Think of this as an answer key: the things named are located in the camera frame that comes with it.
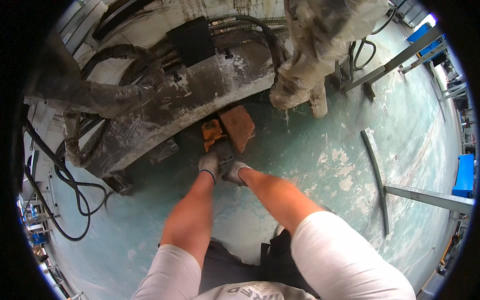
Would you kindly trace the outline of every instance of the t-shirt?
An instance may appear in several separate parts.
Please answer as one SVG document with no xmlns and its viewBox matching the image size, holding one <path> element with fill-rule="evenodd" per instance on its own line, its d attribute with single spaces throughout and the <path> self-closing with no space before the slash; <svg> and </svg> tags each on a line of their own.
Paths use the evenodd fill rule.
<svg viewBox="0 0 480 300">
<path fill-rule="evenodd" d="M 403 274 L 387 263 L 342 218 L 326 211 L 306 217 L 291 241 L 293 260 L 323 300 L 414 300 Z M 198 295 L 201 269 L 188 252 L 162 245 L 133 300 L 313 300 L 278 282 L 223 285 Z"/>
</svg>

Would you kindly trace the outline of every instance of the floor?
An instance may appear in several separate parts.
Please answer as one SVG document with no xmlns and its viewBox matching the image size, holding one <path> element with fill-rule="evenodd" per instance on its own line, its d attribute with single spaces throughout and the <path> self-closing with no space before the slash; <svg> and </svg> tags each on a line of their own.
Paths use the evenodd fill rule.
<svg viewBox="0 0 480 300">
<path fill-rule="evenodd" d="M 392 23 L 371 36 L 377 54 L 356 78 L 407 47 L 405 34 Z M 384 237 L 378 190 L 360 131 L 373 129 L 389 182 L 450 193 L 459 154 L 458 122 L 447 101 L 444 122 L 430 80 L 423 66 L 406 75 L 393 71 L 373 85 L 373 102 L 360 89 L 347 95 L 328 89 L 328 114 L 319 120 L 308 104 L 288 111 L 271 107 L 268 92 L 243 100 L 256 136 L 240 159 L 289 180 L 316 203 L 330 207 L 403 272 L 416 292 L 451 236 L 449 211 L 391 197 L 391 234 Z M 70 242 L 53 231 L 48 248 L 72 289 L 89 299 L 130 299 L 150 267 L 166 217 L 197 175 L 203 154 L 200 126 L 196 123 L 177 134 L 180 151 L 164 161 L 151 164 L 142 157 L 130 165 L 134 194 L 111 197 L 92 217 L 82 241 Z M 70 170 L 78 181 L 101 183 L 83 169 Z M 59 223 L 68 233 L 80 235 L 86 219 L 77 212 L 72 190 L 55 177 L 51 188 L 59 205 L 55 209 L 62 215 Z M 88 199 L 100 197 L 96 190 L 81 190 Z M 255 196 L 245 187 L 220 181 L 214 192 L 214 218 L 213 237 L 245 262 L 259 263 L 260 243 L 269 241 L 277 223 Z"/>
</svg>

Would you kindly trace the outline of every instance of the dirty plastic wrap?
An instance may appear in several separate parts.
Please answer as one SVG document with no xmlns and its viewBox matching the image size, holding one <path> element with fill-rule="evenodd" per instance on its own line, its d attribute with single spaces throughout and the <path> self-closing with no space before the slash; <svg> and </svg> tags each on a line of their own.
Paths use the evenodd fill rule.
<svg viewBox="0 0 480 300">
<path fill-rule="evenodd" d="M 285 0 L 285 15 L 294 46 L 293 57 L 278 69 L 270 90 L 281 109 L 308 100 L 317 118 L 327 113 L 325 76 L 348 54 L 350 42 L 368 36 L 388 10 L 387 0 Z"/>
</svg>

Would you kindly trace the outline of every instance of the white sleeve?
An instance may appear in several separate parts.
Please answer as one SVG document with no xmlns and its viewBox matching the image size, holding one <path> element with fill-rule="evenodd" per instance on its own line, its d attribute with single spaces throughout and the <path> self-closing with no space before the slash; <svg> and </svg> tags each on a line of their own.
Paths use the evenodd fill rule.
<svg viewBox="0 0 480 300">
<path fill-rule="evenodd" d="M 190 253 L 174 245 L 161 245 L 132 300 L 191 300 L 198 295 L 201 275 Z"/>
<path fill-rule="evenodd" d="M 324 300 L 415 299 L 405 276 L 332 213 L 306 217 L 295 230 L 291 250 L 300 273 Z"/>
</svg>

